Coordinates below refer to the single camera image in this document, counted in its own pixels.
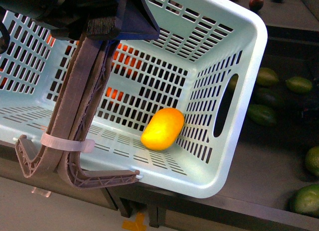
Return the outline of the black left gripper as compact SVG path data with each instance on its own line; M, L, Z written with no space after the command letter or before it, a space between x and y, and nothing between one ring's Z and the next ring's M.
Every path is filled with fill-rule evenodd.
M0 0L59 40L157 40L160 28L145 0Z

